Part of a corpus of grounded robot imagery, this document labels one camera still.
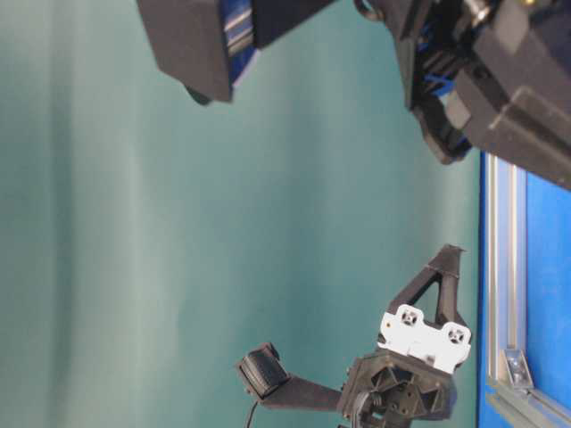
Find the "cable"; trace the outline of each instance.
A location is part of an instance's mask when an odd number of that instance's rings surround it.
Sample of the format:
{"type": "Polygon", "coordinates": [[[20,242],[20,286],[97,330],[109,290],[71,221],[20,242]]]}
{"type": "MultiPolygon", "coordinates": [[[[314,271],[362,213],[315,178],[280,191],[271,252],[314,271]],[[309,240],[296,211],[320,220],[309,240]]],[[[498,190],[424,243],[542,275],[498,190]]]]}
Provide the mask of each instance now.
{"type": "Polygon", "coordinates": [[[253,406],[250,409],[250,411],[248,412],[248,417],[246,417],[246,423],[244,425],[244,428],[250,428],[250,425],[252,424],[252,419],[253,419],[253,412],[256,409],[256,407],[258,407],[258,401],[253,402],[253,406]]]}

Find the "green wall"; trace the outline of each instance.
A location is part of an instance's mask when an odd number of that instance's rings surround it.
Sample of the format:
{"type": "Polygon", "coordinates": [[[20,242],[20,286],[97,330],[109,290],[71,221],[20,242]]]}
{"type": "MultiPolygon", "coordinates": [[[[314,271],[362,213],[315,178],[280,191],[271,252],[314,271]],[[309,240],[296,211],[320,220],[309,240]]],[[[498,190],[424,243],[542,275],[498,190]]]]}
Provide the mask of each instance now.
{"type": "MultiPolygon", "coordinates": [[[[3,428],[241,426],[232,366],[264,341],[339,386],[447,242],[476,329],[477,153],[437,163],[351,2],[265,52],[231,106],[158,72],[133,1],[2,2],[0,53],[3,428]]],[[[475,426],[475,352],[457,380],[438,426],[475,426]]]]}

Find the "blue surface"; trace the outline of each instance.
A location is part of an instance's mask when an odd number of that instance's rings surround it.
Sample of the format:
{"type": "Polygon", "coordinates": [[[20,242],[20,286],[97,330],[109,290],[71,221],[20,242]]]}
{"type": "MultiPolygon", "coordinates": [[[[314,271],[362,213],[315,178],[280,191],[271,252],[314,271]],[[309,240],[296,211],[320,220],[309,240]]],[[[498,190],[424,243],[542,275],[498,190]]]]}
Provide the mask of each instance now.
{"type": "Polygon", "coordinates": [[[485,368],[487,365],[487,346],[485,331],[487,328],[487,305],[486,305],[486,241],[485,241],[485,156],[482,154],[482,173],[480,182],[482,183],[482,193],[480,196],[480,313],[478,319],[478,342],[480,343],[478,352],[478,424],[482,428],[504,428],[510,427],[495,410],[486,402],[485,394],[493,393],[492,388],[486,385],[485,368]]]}
{"type": "Polygon", "coordinates": [[[536,387],[571,407],[571,193],[527,183],[527,356],[536,387]]]}

